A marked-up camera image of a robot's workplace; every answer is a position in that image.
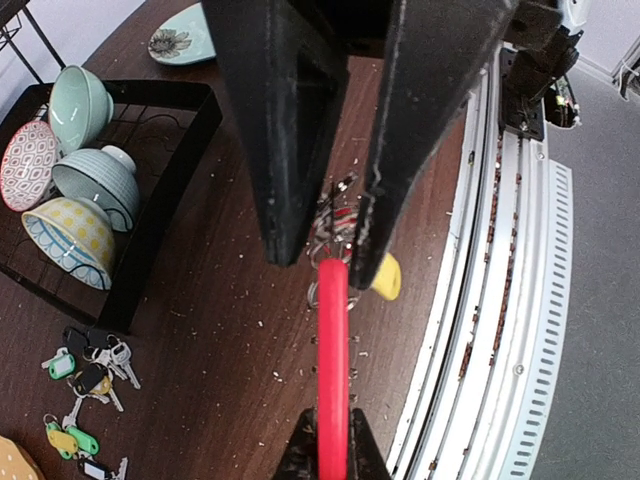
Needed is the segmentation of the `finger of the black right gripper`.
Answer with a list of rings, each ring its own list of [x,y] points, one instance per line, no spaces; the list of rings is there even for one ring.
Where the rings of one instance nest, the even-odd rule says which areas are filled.
[[[370,287],[403,208],[516,13],[515,1],[396,1],[349,282]]]
[[[290,266],[311,229],[349,80],[315,1],[206,1],[266,259]]]

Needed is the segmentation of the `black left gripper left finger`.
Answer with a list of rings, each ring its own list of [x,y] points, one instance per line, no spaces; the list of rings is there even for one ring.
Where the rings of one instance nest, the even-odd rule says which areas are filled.
[[[317,415],[314,408],[302,411],[276,468],[273,480],[317,480]]]

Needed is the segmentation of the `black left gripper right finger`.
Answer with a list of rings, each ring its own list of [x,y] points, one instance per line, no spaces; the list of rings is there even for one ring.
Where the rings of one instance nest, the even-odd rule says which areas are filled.
[[[371,427],[359,408],[349,412],[347,479],[391,479]]]

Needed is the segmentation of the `yellow tag key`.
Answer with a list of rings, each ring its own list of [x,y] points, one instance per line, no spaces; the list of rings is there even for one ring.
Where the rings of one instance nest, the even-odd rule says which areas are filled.
[[[391,253],[387,252],[375,275],[371,288],[385,300],[393,301],[399,296],[401,285],[400,264]]]

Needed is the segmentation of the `large grey red keyring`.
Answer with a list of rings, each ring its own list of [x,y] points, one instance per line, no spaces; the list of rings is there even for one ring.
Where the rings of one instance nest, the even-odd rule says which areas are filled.
[[[344,261],[342,236],[336,227],[336,200],[355,177],[330,186],[319,218],[327,236],[316,261],[317,283],[317,477],[349,477],[349,319],[348,265]]]

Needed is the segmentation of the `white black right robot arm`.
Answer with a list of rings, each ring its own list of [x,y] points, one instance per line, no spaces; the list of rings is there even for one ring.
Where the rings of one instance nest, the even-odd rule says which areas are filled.
[[[430,155],[499,46],[526,118],[577,61],[576,1],[207,1],[205,19],[246,152],[267,260],[304,246],[350,56],[384,62],[349,281],[367,289]]]

